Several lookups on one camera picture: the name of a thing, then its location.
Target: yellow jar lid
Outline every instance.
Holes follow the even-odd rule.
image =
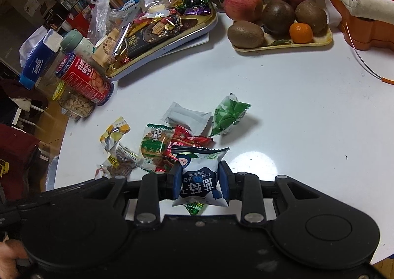
[[[56,87],[56,90],[52,96],[52,100],[58,101],[60,97],[62,96],[64,90],[66,89],[66,83],[62,80]]]

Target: green snack packet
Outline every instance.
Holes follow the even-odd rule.
[[[241,121],[246,110],[250,107],[251,104],[238,102],[237,97],[230,93],[230,95],[225,97],[215,110],[211,137],[214,135],[229,133],[234,126]]]
[[[185,203],[184,207],[188,210],[190,215],[199,215],[204,211],[206,204],[199,202]]]

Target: purple candy wrapper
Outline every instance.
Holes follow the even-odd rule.
[[[185,16],[208,16],[211,13],[211,9],[209,7],[198,7],[195,6],[193,8],[187,8],[185,10]]]

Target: red biscuit can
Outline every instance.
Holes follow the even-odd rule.
[[[62,79],[97,106],[105,104],[114,92],[112,82],[104,80],[91,65],[73,52],[60,62],[56,77]]]

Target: green bottle cap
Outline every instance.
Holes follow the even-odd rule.
[[[64,54],[68,54],[73,52],[76,46],[81,42],[83,35],[77,30],[71,30],[66,36],[63,38],[60,43],[60,47],[62,48]]]

